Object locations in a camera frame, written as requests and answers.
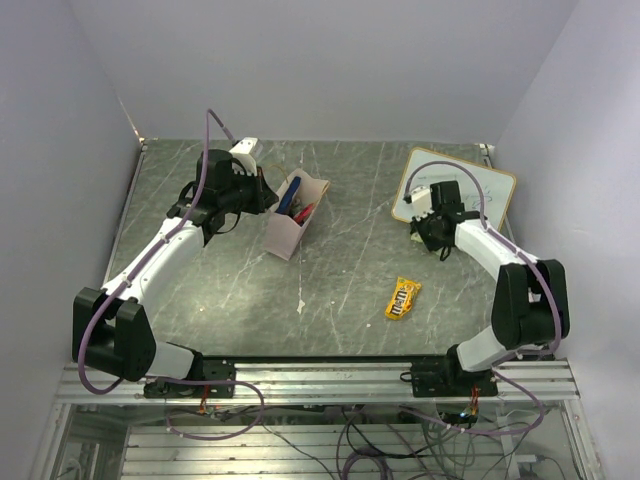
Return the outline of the blue Burts chips bag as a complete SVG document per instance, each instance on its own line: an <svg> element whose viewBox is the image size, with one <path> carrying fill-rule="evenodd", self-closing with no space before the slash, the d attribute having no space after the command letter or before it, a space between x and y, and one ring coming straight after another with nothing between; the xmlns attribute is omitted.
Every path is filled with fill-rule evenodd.
<svg viewBox="0 0 640 480"><path fill-rule="evenodd" d="M280 215L287 215L292 207L294 199L301 185L301 177L295 176L289 183L289 186L283 196L280 199L280 203L276 209L276 213Z"/></svg>

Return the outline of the white paper bag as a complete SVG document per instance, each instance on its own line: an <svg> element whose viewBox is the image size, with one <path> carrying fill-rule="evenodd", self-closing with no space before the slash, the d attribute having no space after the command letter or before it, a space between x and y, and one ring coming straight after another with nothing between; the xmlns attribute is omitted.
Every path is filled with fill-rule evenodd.
<svg viewBox="0 0 640 480"><path fill-rule="evenodd" d="M314 178L300 168L286 177L270 208L264 237L268 253L284 260L292 257L329 186L328 180Z"/></svg>

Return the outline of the red snack packet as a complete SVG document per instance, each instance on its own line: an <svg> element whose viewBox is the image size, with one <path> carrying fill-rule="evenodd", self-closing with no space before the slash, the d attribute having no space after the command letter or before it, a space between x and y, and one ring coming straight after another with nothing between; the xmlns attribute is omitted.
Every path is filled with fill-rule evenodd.
<svg viewBox="0 0 640 480"><path fill-rule="evenodd" d="M315 209L315 204L310 203L302 208L294 217L293 220L300 226L302 226L311 216Z"/></svg>

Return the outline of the yellow M&M's packet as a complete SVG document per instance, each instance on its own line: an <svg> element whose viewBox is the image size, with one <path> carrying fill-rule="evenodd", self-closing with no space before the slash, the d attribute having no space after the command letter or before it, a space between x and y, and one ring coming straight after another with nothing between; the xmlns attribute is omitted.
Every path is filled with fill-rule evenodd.
<svg viewBox="0 0 640 480"><path fill-rule="evenodd" d="M399 320L413 307L415 297L422 289L422 284L398 277L391 300L385 309L385 316L390 320Z"/></svg>

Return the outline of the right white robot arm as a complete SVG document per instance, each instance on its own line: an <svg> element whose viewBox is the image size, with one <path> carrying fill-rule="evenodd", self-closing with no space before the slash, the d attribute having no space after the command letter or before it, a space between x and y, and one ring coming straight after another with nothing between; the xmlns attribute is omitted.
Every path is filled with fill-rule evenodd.
<svg viewBox="0 0 640 480"><path fill-rule="evenodd" d="M553 354L570 331L564 266L520 249L481 211L466 208L457 181L419 186L404 202L412 211L411 231L427 250L444 261L457 249L495 280L490 325L454 348L457 362L442 369L442 387L463 395L475 385L475 372L519 354Z"/></svg>

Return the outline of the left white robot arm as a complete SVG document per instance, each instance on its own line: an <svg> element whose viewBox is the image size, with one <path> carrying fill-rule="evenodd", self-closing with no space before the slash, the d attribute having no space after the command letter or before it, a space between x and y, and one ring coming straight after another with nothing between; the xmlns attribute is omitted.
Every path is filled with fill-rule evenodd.
<svg viewBox="0 0 640 480"><path fill-rule="evenodd" d="M256 163L259 151L259 142L252 137L230 150L204 150L195 180L181 190L145 248L102 287L85 287L77 294L72 359L87 390L101 391L89 383L87 368L110 374L118 382L165 378L182 397L202 389L201 353L157 340L150 320L181 268L214 236L228 232L229 216L259 215L277 203Z"/></svg>

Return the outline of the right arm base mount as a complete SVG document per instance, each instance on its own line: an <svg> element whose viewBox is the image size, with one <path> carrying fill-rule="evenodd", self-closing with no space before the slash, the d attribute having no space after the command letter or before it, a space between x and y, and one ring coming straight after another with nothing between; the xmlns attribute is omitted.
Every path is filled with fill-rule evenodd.
<svg viewBox="0 0 640 480"><path fill-rule="evenodd" d="M498 394L490 370L468 372L458 359L456 345L443 355L428 355L411 362L409 380L416 398L494 397Z"/></svg>

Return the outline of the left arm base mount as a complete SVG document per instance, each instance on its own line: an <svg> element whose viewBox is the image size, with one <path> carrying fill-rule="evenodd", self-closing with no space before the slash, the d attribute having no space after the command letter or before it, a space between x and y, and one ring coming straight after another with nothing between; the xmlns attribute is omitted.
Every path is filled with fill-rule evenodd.
<svg viewBox="0 0 640 480"><path fill-rule="evenodd" d="M192 399L207 394L213 399L228 399L233 396L236 368L231 360L208 356L197 356L187 374L184 384L166 380L152 380L144 386L143 395L147 399Z"/></svg>

